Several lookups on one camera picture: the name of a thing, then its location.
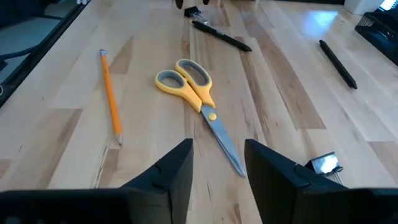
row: wooden surface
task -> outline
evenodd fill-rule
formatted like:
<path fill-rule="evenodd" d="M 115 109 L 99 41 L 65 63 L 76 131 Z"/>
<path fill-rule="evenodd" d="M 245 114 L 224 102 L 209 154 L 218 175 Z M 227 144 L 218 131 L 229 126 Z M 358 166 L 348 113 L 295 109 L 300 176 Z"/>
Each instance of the wooden surface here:
<path fill-rule="evenodd" d="M 398 69 L 343 6 L 185 0 L 251 53 L 194 29 L 172 1 L 94 0 L 0 108 L 0 189 L 119 187 L 194 139 L 187 223 L 260 223 L 201 115 L 154 85 L 180 58 L 204 66 L 243 159 L 257 139 L 304 164 L 335 151 L 348 187 L 398 185 Z M 318 46 L 356 79 L 350 90 Z M 114 139 L 99 49 L 108 53 L 124 145 Z"/>

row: yellow scissors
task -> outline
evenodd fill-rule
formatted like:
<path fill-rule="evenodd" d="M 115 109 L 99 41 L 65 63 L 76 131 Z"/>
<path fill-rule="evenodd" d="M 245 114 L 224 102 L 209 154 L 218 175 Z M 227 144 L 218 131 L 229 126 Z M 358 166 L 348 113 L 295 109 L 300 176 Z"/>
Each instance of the yellow scissors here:
<path fill-rule="evenodd" d="M 210 96 L 210 88 L 213 82 L 209 74 L 202 66 L 189 59 L 179 60 L 175 64 L 175 69 L 176 71 L 164 70 L 159 72 L 155 78 L 156 86 L 166 93 L 181 96 L 186 99 L 198 113 L 202 113 L 229 161 L 231 161 L 239 175 L 245 177 L 244 168 L 235 146 L 229 138 L 223 123 L 217 118 L 215 111 L 216 105 Z M 194 70 L 199 74 L 203 78 L 203 83 L 199 84 L 187 69 Z M 169 85 L 166 83 L 166 79 L 175 80 L 178 86 Z"/>

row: black pen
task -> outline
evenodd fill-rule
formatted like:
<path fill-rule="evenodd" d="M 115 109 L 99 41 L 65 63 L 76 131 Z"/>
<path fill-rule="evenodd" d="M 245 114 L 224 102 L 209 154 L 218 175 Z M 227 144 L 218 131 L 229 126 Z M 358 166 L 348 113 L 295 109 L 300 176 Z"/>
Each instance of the black pen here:
<path fill-rule="evenodd" d="M 338 60 L 338 58 L 336 57 L 336 55 L 333 53 L 333 51 L 329 48 L 328 44 L 323 41 L 323 40 L 319 40 L 319 44 L 322 48 L 322 50 L 324 51 L 324 53 L 326 54 L 326 56 L 328 56 L 329 60 L 332 62 L 332 64 L 335 66 L 335 68 L 337 69 L 337 71 L 340 73 L 341 77 L 343 77 L 344 81 L 347 83 L 347 85 L 350 88 L 354 88 L 357 89 L 358 87 L 356 86 L 356 82 L 354 80 L 354 78 L 351 76 L 351 74 L 349 74 L 349 72 L 347 71 L 347 69 L 344 67 L 344 65 L 340 62 L 340 60 Z"/>
<path fill-rule="evenodd" d="M 249 46 L 247 46 L 246 44 L 244 44 L 244 43 L 242 43 L 242 42 L 240 42 L 238 40 L 235 40 L 234 38 L 232 38 L 232 37 L 230 37 L 228 35 L 225 35 L 222 32 L 211 28 L 210 26 L 206 26 L 203 23 L 198 22 L 198 21 L 192 21 L 192 23 L 193 23 L 193 26 L 195 28 L 197 28 L 198 30 L 201 30 L 203 32 L 211 34 L 211 35 L 213 35 L 213 36 L 215 36 L 215 37 L 217 37 L 217 38 L 219 38 L 219 39 L 221 39 L 221 40 L 223 40 L 223 41 L 225 41 L 225 42 L 227 42 L 229 44 L 232 44 L 233 46 L 235 46 L 235 47 L 237 47 L 237 48 L 239 48 L 239 49 L 241 49 L 241 50 L 243 50 L 245 52 L 250 52 L 251 51 L 251 48 Z"/>

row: metal clip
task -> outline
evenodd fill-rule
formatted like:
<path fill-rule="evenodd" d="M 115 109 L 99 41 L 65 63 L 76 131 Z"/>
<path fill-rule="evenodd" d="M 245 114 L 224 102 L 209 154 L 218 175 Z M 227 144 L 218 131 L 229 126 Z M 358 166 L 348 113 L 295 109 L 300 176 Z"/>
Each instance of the metal clip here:
<path fill-rule="evenodd" d="M 203 18 L 200 13 L 201 13 L 201 11 L 196 6 L 189 7 L 184 10 L 185 17 L 189 17 L 189 18 L 194 17 L 199 22 L 202 22 L 204 24 L 208 23 L 209 20 Z"/>
<path fill-rule="evenodd" d="M 338 173 L 343 170 L 343 167 L 338 162 L 334 152 L 311 159 L 305 167 L 326 177 L 327 179 L 343 185 L 343 181 L 341 180 L 340 175 L 338 175 Z"/>

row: yellow pencil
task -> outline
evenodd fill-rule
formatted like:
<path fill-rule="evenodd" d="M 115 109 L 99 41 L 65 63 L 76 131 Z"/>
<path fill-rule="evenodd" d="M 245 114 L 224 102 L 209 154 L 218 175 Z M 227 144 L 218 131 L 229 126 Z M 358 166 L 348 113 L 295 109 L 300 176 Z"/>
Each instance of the yellow pencil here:
<path fill-rule="evenodd" d="M 99 54 L 101 55 L 102 68 L 104 70 L 106 93 L 108 95 L 109 107 L 111 108 L 113 130 L 116 135 L 116 140 L 118 141 L 119 145 L 122 146 L 122 141 L 123 141 L 122 126 L 120 124 L 118 106 L 116 104 L 116 100 L 113 93 L 112 79 L 111 75 L 109 74 L 106 52 L 105 50 L 101 49 L 99 50 Z"/>

